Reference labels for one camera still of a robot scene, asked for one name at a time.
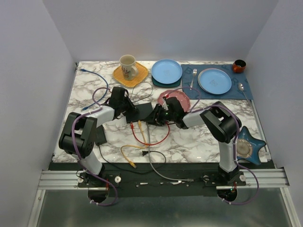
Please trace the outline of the dark grey network switch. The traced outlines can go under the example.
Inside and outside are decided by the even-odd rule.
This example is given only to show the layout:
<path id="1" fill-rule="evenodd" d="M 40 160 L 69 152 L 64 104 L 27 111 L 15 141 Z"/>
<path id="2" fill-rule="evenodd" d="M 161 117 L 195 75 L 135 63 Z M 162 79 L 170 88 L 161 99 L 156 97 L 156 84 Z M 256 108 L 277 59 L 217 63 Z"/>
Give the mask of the dark grey network switch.
<path id="1" fill-rule="evenodd" d="M 135 107 L 136 110 L 134 112 L 126 114 L 125 117 L 127 123 L 142 121 L 153 111 L 152 103 L 138 104 L 135 105 Z"/>

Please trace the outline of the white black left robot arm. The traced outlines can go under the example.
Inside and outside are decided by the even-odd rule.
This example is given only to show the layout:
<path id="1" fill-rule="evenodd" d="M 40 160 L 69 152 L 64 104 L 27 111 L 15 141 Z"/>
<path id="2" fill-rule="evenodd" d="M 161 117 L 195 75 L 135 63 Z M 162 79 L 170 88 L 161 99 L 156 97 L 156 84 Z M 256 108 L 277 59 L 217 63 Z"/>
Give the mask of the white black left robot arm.
<path id="1" fill-rule="evenodd" d="M 89 172 L 89 182 L 93 186 L 99 187 L 105 181 L 102 162 L 92 151 L 97 128 L 121 114 L 136 112 L 128 91 L 123 87 L 113 87 L 109 99 L 96 110 L 84 114 L 69 113 L 59 138 L 59 148 L 78 159 L 79 164 Z"/>

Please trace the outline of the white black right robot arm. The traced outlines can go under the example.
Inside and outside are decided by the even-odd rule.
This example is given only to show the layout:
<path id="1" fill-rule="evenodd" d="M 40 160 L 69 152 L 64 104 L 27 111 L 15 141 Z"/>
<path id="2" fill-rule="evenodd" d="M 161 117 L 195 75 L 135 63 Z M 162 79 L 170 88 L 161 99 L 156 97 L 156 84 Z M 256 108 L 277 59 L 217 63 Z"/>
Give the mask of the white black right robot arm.
<path id="1" fill-rule="evenodd" d="M 165 99 L 163 105 L 157 104 L 143 121 L 156 126 L 173 122 L 180 129 L 206 125 L 219 143 L 218 181 L 223 185 L 229 185 L 235 180 L 239 172 L 236 140 L 241 121 L 223 103 L 218 101 L 204 109 L 186 112 L 177 98 L 171 97 Z"/>

